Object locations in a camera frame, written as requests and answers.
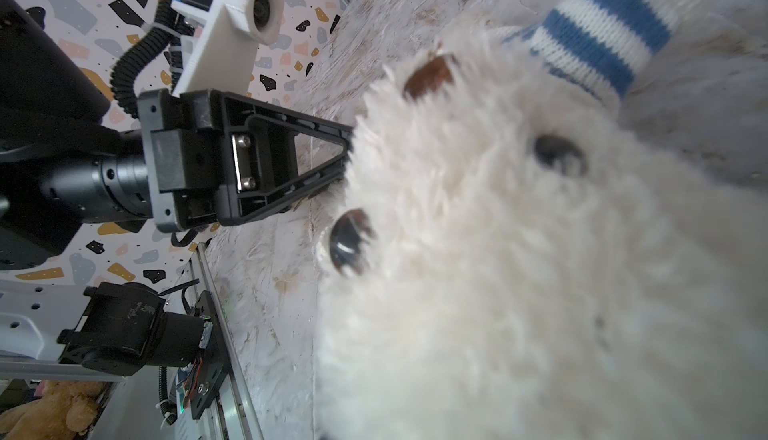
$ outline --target white fur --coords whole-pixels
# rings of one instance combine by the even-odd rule
[[[454,84],[366,96],[335,215],[363,208],[362,274],[320,246],[320,425],[334,440],[765,438],[768,208],[619,130],[525,51],[454,33]],[[586,153],[573,178],[540,134]]]

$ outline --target patterned wall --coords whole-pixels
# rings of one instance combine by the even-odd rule
[[[112,99],[111,67],[119,56],[144,35],[158,0],[15,0],[37,20],[45,32]],[[285,0],[283,26],[277,42],[259,49],[248,96],[290,107],[292,92],[308,75],[324,43],[334,30],[341,10],[339,0]],[[170,84],[167,55],[155,59],[139,76],[138,90]],[[133,130],[139,123],[112,102],[103,125]],[[138,234],[115,224],[83,225],[66,251],[30,270],[0,272],[3,280],[97,285],[102,281],[137,281],[152,284],[175,280],[197,248],[218,228],[214,224],[189,248],[170,244],[150,220]]]

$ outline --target wire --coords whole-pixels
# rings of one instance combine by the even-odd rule
[[[181,389],[184,391],[183,408],[186,408],[187,404],[189,403],[190,390],[187,388],[187,385],[197,371],[194,369],[196,365],[197,359],[195,359],[194,363],[192,364],[192,368],[190,368],[189,375],[187,375],[187,377],[184,379],[184,383],[181,385]]]
[[[170,0],[159,0],[154,13],[154,22],[168,28],[176,25],[177,13],[170,7]],[[134,83],[142,70],[153,61],[170,42],[172,34],[157,27],[149,32],[118,60],[112,68],[110,83],[114,99],[125,113],[138,119],[136,91]]]
[[[194,35],[194,28],[187,25],[184,22],[184,16],[179,15],[177,21],[176,21],[176,32],[179,32],[182,35],[189,35],[190,37]],[[171,48],[168,53],[170,54],[170,90],[173,91],[176,88],[176,83],[178,83],[179,79],[181,78],[181,70],[184,68],[184,56],[181,53],[181,38],[173,37],[170,40],[170,44],[174,47],[178,48]]]
[[[195,286],[198,283],[200,283],[200,279],[190,280],[189,282],[179,283],[178,285],[172,286],[169,289],[163,290],[158,294],[158,296],[166,296],[169,293],[178,292],[179,290],[183,290],[187,288],[188,286]]]
[[[164,421],[168,425],[173,425],[176,420],[176,404],[168,399],[168,369],[160,367],[160,381],[158,389],[160,391],[160,413],[163,414]]]
[[[190,306],[190,303],[187,301],[187,289],[189,287],[184,288],[181,291],[181,305],[184,307],[184,313],[187,315],[192,315],[192,307]]]
[[[187,407],[190,404],[190,397],[194,393],[195,388],[197,387],[197,377],[200,375],[200,370],[203,368],[203,357],[200,357],[200,364],[197,366],[197,372],[194,375],[194,382],[192,383],[192,388],[190,388],[189,392],[190,394],[187,396]]]
[[[173,232],[170,234],[170,244],[175,247],[181,247],[181,246],[188,246],[190,243],[192,243],[192,240],[197,236],[199,232],[195,228],[190,228],[186,235],[184,235],[184,238],[179,240],[176,237],[176,232]]]

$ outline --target marble surface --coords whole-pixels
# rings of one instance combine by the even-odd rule
[[[354,124],[382,65],[432,42],[456,15],[541,21],[558,0],[352,0],[292,107]],[[707,0],[707,14],[638,79],[620,121],[727,181],[768,190],[768,0]],[[298,144],[303,167],[328,152]],[[314,438],[312,332],[320,274],[312,245],[330,219],[322,198],[223,229],[209,262],[264,438]]]

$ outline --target black cable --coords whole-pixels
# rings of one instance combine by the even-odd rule
[[[182,35],[194,35],[194,28],[190,27],[184,22],[184,16],[179,15],[176,21],[176,32]],[[170,46],[174,47],[170,49],[170,90],[173,91],[176,88],[179,78],[181,78],[181,69],[184,67],[184,62],[181,55],[181,39],[173,37],[170,40]]]
[[[165,422],[168,425],[173,425],[176,423],[176,404],[171,403],[170,400],[168,400],[168,369],[165,367],[160,367],[160,385],[159,385],[159,394],[160,394],[160,411],[163,414],[163,417],[165,418]]]
[[[163,290],[158,294],[158,296],[166,296],[169,293],[178,292],[179,290],[185,289],[188,286],[195,286],[198,283],[200,283],[200,279],[190,280],[189,282],[179,283],[178,285],[172,286],[169,289]]]
[[[176,232],[173,232],[170,234],[170,244],[179,248],[182,246],[188,246],[190,243],[192,243],[192,240],[197,236],[197,230],[194,228],[190,228],[189,231],[187,231],[187,234],[184,235],[184,238],[179,240],[176,237]]]
[[[192,315],[192,307],[190,306],[190,303],[187,301],[187,289],[189,287],[185,287],[181,291],[181,305],[184,307],[184,313],[187,315]]]
[[[170,0],[159,0],[154,13],[154,22],[173,28],[177,14],[170,7]],[[149,65],[168,46],[173,35],[163,29],[152,27],[151,30],[133,47],[126,51],[114,64],[110,83],[114,99],[131,117],[138,119],[136,92],[134,83],[144,68]]]

